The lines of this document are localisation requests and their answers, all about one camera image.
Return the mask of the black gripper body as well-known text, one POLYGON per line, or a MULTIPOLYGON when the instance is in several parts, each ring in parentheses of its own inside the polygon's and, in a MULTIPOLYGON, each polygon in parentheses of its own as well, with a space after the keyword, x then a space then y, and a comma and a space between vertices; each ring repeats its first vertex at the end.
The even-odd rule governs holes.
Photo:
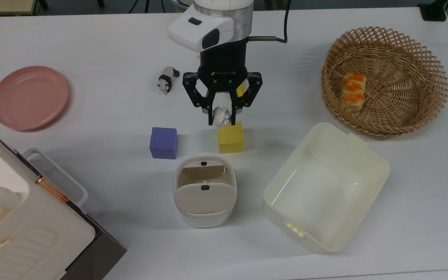
POLYGON ((248 39, 224 43, 200 53, 198 78, 210 91, 236 90, 247 78, 248 39))

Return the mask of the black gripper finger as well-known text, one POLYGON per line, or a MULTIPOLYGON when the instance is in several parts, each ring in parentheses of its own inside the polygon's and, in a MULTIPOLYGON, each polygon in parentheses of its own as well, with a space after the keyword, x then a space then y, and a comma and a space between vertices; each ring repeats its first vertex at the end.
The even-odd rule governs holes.
POLYGON ((201 108, 202 112, 207 114, 208 125, 213 125, 213 102, 215 99, 215 91, 207 90, 206 96, 202 96, 197 89, 198 73, 185 72, 182 76, 182 85, 187 92, 192 105, 201 108))
POLYGON ((230 98, 231 98, 231 125, 235 125, 235 117, 239 110, 243 107, 250 107, 254 102, 261 86, 263 85, 263 77, 259 72, 248 72, 244 76, 244 72, 232 75, 230 78, 230 98), (248 81, 248 88, 242 96, 238 96, 238 87, 248 81))

